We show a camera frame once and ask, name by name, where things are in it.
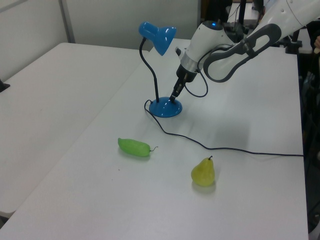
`green pepper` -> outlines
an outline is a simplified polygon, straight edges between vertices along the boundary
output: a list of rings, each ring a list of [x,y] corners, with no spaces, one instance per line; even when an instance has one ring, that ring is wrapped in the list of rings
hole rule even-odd
[[[118,138],[118,145],[125,153],[138,157],[147,157],[153,151],[148,144],[133,139]]]

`blue desk lamp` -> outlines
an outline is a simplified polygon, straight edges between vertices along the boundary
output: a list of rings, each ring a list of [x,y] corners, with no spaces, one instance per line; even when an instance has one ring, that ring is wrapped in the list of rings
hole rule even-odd
[[[153,42],[154,48],[157,52],[163,56],[170,46],[175,34],[176,28],[172,26],[168,27],[156,27],[149,22],[141,23],[139,27],[139,33],[143,36],[142,42],[140,44],[139,53],[142,61],[150,69],[154,79],[154,89],[155,89],[155,101],[153,101],[149,106],[149,111],[161,118],[170,118],[178,115],[182,111],[182,105],[178,100],[172,102],[169,97],[160,97],[158,94],[158,83],[157,77],[154,70],[145,60],[142,54],[142,47],[145,41],[148,39]]]

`pepper stem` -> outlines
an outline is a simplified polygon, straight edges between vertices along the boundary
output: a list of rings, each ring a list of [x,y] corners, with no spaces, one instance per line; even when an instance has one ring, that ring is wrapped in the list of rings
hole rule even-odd
[[[150,150],[150,152],[153,152],[156,148],[157,148],[157,146],[153,150]]]

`lamp base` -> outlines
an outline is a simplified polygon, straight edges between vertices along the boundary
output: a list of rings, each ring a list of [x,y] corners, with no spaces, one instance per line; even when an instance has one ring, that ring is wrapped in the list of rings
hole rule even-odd
[[[181,113],[182,104],[178,100],[172,102],[169,97],[163,96],[159,98],[159,102],[154,100],[150,104],[149,111],[160,118],[171,118]]]

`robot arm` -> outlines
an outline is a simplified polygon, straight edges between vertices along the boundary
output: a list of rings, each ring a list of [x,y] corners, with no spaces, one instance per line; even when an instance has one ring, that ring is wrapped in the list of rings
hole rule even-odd
[[[204,22],[194,33],[189,47],[181,58],[181,64],[177,71],[178,81],[170,99],[174,101],[182,91],[184,84],[193,81],[197,74],[196,63],[210,49],[221,44],[234,45],[226,51],[211,53],[204,57],[199,65],[200,68],[203,66],[209,79],[223,83],[231,78],[238,67],[278,40],[313,21],[319,14],[320,0],[276,0],[257,28],[236,45],[217,23]]]

